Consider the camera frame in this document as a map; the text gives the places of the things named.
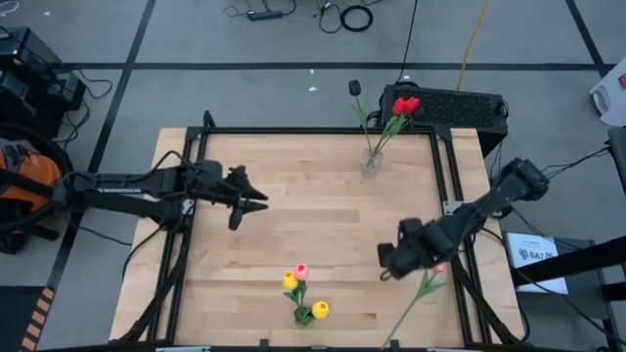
pink tulip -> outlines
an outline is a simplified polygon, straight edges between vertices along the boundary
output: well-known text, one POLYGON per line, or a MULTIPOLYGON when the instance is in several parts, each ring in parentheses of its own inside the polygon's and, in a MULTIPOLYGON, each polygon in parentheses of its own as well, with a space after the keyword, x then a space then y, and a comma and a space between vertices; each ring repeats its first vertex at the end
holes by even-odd
POLYGON ((446 265, 445 264, 439 264, 436 267, 434 267, 435 274, 443 273, 444 271, 446 271, 446 265))
POLYGON ((298 264, 293 271, 295 278, 300 281, 305 281, 309 277, 309 267, 306 264, 298 264))

yellow cable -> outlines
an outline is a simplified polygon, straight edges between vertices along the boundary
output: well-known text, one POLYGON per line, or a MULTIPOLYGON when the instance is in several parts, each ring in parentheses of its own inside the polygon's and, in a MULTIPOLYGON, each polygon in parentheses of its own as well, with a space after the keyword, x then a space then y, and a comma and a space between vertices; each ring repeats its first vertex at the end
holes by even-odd
POLYGON ((461 65, 461 75, 459 76, 459 83, 457 84, 457 91, 461 90, 461 84, 463 83, 463 76, 466 73, 466 65, 468 64, 468 56, 470 55, 471 45, 473 44, 473 39, 476 37, 478 33, 478 29, 482 26, 482 20, 487 13, 487 9, 489 8, 489 0, 485 0, 484 5, 482 6, 482 11, 480 11, 480 16, 478 16, 478 21, 476 21, 476 25, 471 32, 471 38, 469 39, 469 44, 466 49, 466 54, 463 56, 463 64, 461 65))

black electronic device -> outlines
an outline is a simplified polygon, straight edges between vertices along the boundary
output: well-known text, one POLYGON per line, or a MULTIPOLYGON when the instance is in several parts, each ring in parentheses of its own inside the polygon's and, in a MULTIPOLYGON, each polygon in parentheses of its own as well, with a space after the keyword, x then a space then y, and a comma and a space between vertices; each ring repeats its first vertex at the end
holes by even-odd
POLYGON ((412 116, 414 126, 475 128, 483 156, 507 136, 508 108, 502 96, 495 94, 387 85, 381 100, 382 123, 393 116, 393 102, 411 97, 420 99, 420 109, 412 116))
POLYGON ((262 12, 262 13, 256 13, 256 12, 247 13, 247 18, 250 21, 280 19, 282 17, 283 17, 283 12, 281 12, 281 11, 267 11, 267 12, 262 12))
POLYGON ((68 110, 78 110, 86 86, 28 27, 0 30, 0 120, 57 137, 68 110))

yellow flower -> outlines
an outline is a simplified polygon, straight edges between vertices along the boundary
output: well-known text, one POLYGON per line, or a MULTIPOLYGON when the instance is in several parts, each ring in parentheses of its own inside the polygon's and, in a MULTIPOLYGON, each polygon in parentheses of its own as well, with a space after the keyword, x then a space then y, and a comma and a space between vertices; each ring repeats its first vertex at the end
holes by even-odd
POLYGON ((331 313, 331 307, 329 307, 329 304, 325 301, 319 301, 313 304, 311 312, 313 313, 313 317, 315 317, 315 319, 325 319, 331 313))
POLYGON ((295 289, 297 287, 297 279, 293 272, 286 272, 283 276, 283 288, 284 289, 295 289))

wire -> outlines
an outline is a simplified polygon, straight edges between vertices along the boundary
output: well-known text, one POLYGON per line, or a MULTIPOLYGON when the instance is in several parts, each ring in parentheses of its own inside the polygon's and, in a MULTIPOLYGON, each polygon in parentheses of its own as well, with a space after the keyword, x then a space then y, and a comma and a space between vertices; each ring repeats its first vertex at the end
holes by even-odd
MULTIPOLYGON (((505 240, 498 236, 498 234, 484 227, 480 230, 484 231, 488 235, 491 235, 494 239, 496 239, 499 244, 502 245, 502 247, 506 248, 505 240)), ((526 342, 530 337, 530 324, 528 323, 528 317, 526 316, 526 312, 524 312, 523 308, 521 308, 521 305, 517 304, 517 308, 519 308, 519 315, 521 316, 521 320, 524 324, 524 336, 521 338, 521 341, 526 342)))
POLYGON ((113 82, 111 82, 110 80, 105 79, 105 78, 101 78, 101 79, 89 78, 87 77, 87 75, 85 75, 85 72, 83 72, 82 69, 77 69, 77 71, 89 83, 107 83, 109 85, 109 87, 105 90, 104 93, 100 94, 99 96, 95 96, 94 93, 91 91, 91 88, 85 84, 85 88, 87 89, 87 92, 89 93, 89 96, 91 97, 91 99, 98 100, 98 99, 104 98, 113 89, 113 82))
POLYGON ((591 153, 589 155, 583 156, 580 159, 574 161, 574 162, 570 162, 568 164, 561 164, 561 165, 550 165, 550 166, 546 166, 544 167, 541 172, 544 172, 550 168, 554 168, 554 167, 560 167, 560 169, 556 170, 556 171, 552 171, 549 172, 546 177, 548 178, 548 180, 552 180, 553 178, 559 176, 561 173, 565 172, 566 170, 579 165, 581 162, 588 160, 590 158, 594 158, 594 157, 600 157, 600 156, 605 156, 608 154, 608 148, 602 148, 599 151, 595 152, 595 153, 591 153))
POLYGON ((112 238, 112 237, 109 237, 109 236, 103 235, 103 234, 101 234, 101 233, 99 233, 99 232, 97 232, 97 231, 95 231, 95 230, 92 230, 92 229, 86 228, 86 227, 84 227, 84 226, 77 225, 77 224, 75 224, 75 223, 71 220, 71 218, 70 218, 69 216, 67 217, 67 222, 68 222, 68 223, 69 223, 69 225, 70 225, 72 228, 74 228, 74 229, 77 229, 77 230, 78 230, 78 229, 80 229, 80 230, 82 230, 82 231, 85 231, 85 232, 88 232, 88 233, 90 233, 90 234, 96 235, 96 236, 98 236, 99 238, 105 239, 105 240, 107 240, 107 241, 111 241, 111 242, 115 242, 115 243, 119 243, 119 244, 123 244, 123 245, 132 245, 132 244, 133 244, 133 243, 129 243, 129 242, 123 242, 123 241, 120 241, 120 240, 118 240, 118 239, 114 239, 114 238, 112 238))
POLYGON ((130 253, 128 253, 126 260, 124 261, 124 267, 121 272, 122 278, 124 278, 124 275, 126 275, 126 268, 128 267, 128 263, 130 262, 130 259, 133 257, 133 254, 135 254, 135 252, 137 252, 139 248, 144 246, 144 244, 146 244, 149 240, 151 240, 154 236, 156 236, 163 228, 164 228, 163 224, 158 224, 158 227, 156 228, 156 230, 154 230, 151 234, 149 234, 146 238, 144 238, 141 242, 139 242, 139 244, 137 244, 137 246, 134 247, 130 251, 130 253))
MULTIPOLYGON (((247 3, 246 11, 240 12, 239 9, 235 5, 231 5, 231 6, 227 6, 224 10, 222 10, 222 12, 226 14, 226 16, 228 17, 245 16, 249 13, 253 13, 254 10, 252 10, 252 5, 250 5, 249 0, 244 0, 244 1, 247 3), (235 13, 229 14, 230 9, 235 10, 235 13)), ((267 0, 261 0, 261 1, 263 3, 263 7, 265 8, 265 12, 271 12, 272 10, 270 9, 270 6, 268 5, 267 0)), ((293 4, 293 7, 288 12, 283 12, 283 16, 289 16, 295 12, 295 9, 297 9, 297 4, 295 3, 295 0, 291 0, 291 3, 293 4)))
POLYGON ((324 19, 324 15, 326 14, 326 12, 330 9, 330 8, 336 8, 336 13, 338 16, 341 17, 341 8, 339 7, 338 4, 331 4, 329 3, 329 0, 325 0, 324 5, 322 7, 320 7, 319 2, 317 2, 317 8, 318 10, 320 10, 320 18, 318 20, 317 25, 320 27, 320 29, 322 29, 323 32, 327 33, 327 34, 335 34, 337 32, 339 32, 341 30, 341 23, 339 23, 339 26, 336 29, 332 29, 332 30, 327 30, 324 29, 324 27, 322 26, 322 20, 324 19))
POLYGON ((239 9, 235 5, 231 5, 231 6, 226 7, 223 10, 224 14, 226 14, 226 16, 228 16, 228 17, 237 17, 237 16, 245 16, 245 15, 247 15, 247 13, 252 11, 252 5, 250 5, 250 2, 248 0, 244 0, 244 1, 246 1, 246 3, 247 3, 247 10, 246 11, 239 12, 239 9), (229 14, 227 12, 228 9, 234 9, 235 10, 235 14, 234 15, 229 14))
POLYGON ((8 14, 11 14, 12 12, 14 12, 20 7, 20 1, 5 1, 1 3, 0 6, 5 6, 8 4, 13 4, 14 5, 13 9, 0 11, 0 17, 6 17, 8 14))
POLYGON ((291 2, 293 3, 293 7, 289 12, 283 12, 283 16, 289 16, 295 12, 295 9, 297 9, 297 4, 295 3, 295 0, 291 0, 291 2))
POLYGON ((196 167, 195 165, 193 165, 189 160, 186 160, 182 155, 180 155, 180 153, 176 152, 176 151, 168 151, 167 153, 165 153, 155 164, 155 166, 153 166, 153 168, 146 172, 145 174, 135 177, 135 178, 130 178, 127 180, 124 180, 124 182, 126 183, 131 183, 131 182, 139 182, 142 180, 145 180, 146 178, 150 177, 152 174, 154 174, 155 172, 157 172, 158 167, 163 164, 163 162, 167 159, 168 156, 170 155, 176 155, 176 157, 178 157, 180 159, 180 161, 186 165, 187 167, 191 168, 191 169, 199 169, 198 167, 196 167))
POLYGON ((367 3, 367 2, 365 2, 365 0, 361 0, 361 5, 362 5, 362 6, 369 7, 369 6, 372 6, 372 5, 374 5, 374 4, 378 4, 378 3, 379 3, 379 2, 381 2, 381 1, 382 1, 382 0, 374 0, 374 1, 372 1, 371 3, 367 3))
POLYGON ((89 106, 87 105, 87 103, 85 103, 85 101, 82 101, 81 105, 85 106, 86 112, 85 112, 85 114, 83 115, 83 117, 80 119, 80 121, 77 124, 74 124, 69 119, 69 113, 66 112, 67 125, 71 126, 72 130, 69 133, 69 135, 67 136, 67 138, 56 141, 57 143, 64 143, 64 145, 63 145, 63 150, 64 151, 67 151, 67 145, 69 144, 69 142, 71 142, 71 141, 75 140, 76 138, 78 138, 78 129, 80 127, 82 127, 85 123, 87 123, 87 121, 89 121, 89 118, 91 117, 91 111, 90 111, 89 106))
POLYGON ((601 327, 598 323, 594 322, 593 319, 591 319, 587 314, 585 314, 580 308, 578 308, 566 295, 564 294, 560 294, 557 292, 554 292, 551 289, 545 288, 539 284, 537 284, 536 282, 532 281, 530 278, 528 278, 526 275, 522 274, 517 268, 513 268, 512 270, 515 270, 515 272, 522 277, 523 279, 525 279, 526 281, 528 281, 530 284, 533 284, 539 288, 541 288, 542 290, 544 290, 547 293, 551 293, 551 294, 555 294, 559 297, 561 297, 573 310, 576 311, 576 313, 578 313, 579 316, 581 316, 584 320, 586 320, 589 324, 591 324, 594 328, 598 329, 600 332, 602 332, 604 335, 606 335, 607 338, 615 341, 615 342, 619 342, 622 345, 626 346, 626 341, 615 336, 614 334, 610 333, 608 330, 606 330, 605 328, 601 327))
POLYGON ((407 47, 404 49, 404 59, 402 59, 402 67, 400 68, 400 75, 398 76, 398 79, 396 79, 395 84, 398 84, 400 82, 400 79, 402 79, 402 75, 404 74, 404 67, 407 64, 407 55, 409 54, 409 46, 411 45, 411 36, 413 35, 413 24, 415 24, 415 13, 417 10, 418 10, 418 0, 415 0, 415 3, 413 5, 413 15, 411 16, 411 26, 409 27, 409 38, 407 39, 407 47))
POLYGON ((531 231, 534 231, 535 234, 541 236, 542 238, 546 239, 547 241, 554 243, 558 248, 561 248, 561 249, 564 249, 564 250, 578 250, 578 249, 582 249, 581 247, 579 247, 577 245, 574 245, 574 244, 571 244, 571 243, 567 243, 567 242, 561 242, 558 239, 551 238, 551 237, 547 236, 546 234, 541 232, 539 229, 537 229, 536 226, 534 226, 528 220, 526 220, 526 218, 523 215, 521 215, 521 213, 517 209, 512 207, 512 210, 513 210, 513 214, 515 214, 521 221, 523 221, 523 223, 526 225, 526 227, 528 229, 530 229, 531 231))
POLYGON ((491 167, 489 168, 489 181, 493 179, 493 167, 496 166, 496 161, 498 162, 498 172, 500 172, 501 170, 500 159, 502 159, 502 145, 504 144, 504 142, 505 142, 504 140, 500 142, 500 145, 498 146, 498 150, 496 151, 496 155, 494 156, 493 163, 491 164, 491 167))
MULTIPOLYGON (((185 213, 183 213, 183 216, 180 217, 180 221, 178 222, 178 224, 182 224, 183 219, 185 218, 185 216, 189 215, 189 213, 192 211, 192 208, 194 208, 193 206, 189 206, 187 208, 187 210, 185 210, 185 213)), ((141 248, 144 244, 146 244, 149 240, 151 240, 154 236, 156 236, 158 234, 158 232, 160 232, 161 230, 163 230, 165 228, 164 224, 159 223, 158 227, 156 228, 156 230, 154 230, 151 234, 149 234, 146 238, 144 238, 141 242, 139 242, 139 244, 137 244, 136 247, 134 247, 130 253, 128 253, 128 256, 126 257, 126 260, 124 261, 124 267, 122 269, 121 272, 121 277, 122 279, 124 279, 124 275, 126 275, 126 268, 128 267, 128 263, 130 262, 130 259, 133 257, 133 254, 135 254, 135 252, 137 252, 137 250, 139 250, 139 248, 141 248)))
POLYGON ((482 6, 482 10, 480 11, 480 15, 478 16, 478 20, 476 21, 476 25, 471 32, 471 38, 469 39, 468 47, 466 48, 466 53, 463 56, 463 64, 461 65, 461 74, 459 75, 459 83, 457 83, 457 91, 461 91, 461 85, 463 84, 463 78, 466 73, 466 66, 468 64, 468 57, 470 56, 471 46, 473 45, 473 40, 478 33, 478 29, 482 26, 482 21, 485 18, 485 14, 487 13, 487 9, 489 8, 489 0, 484 0, 484 5, 482 6))

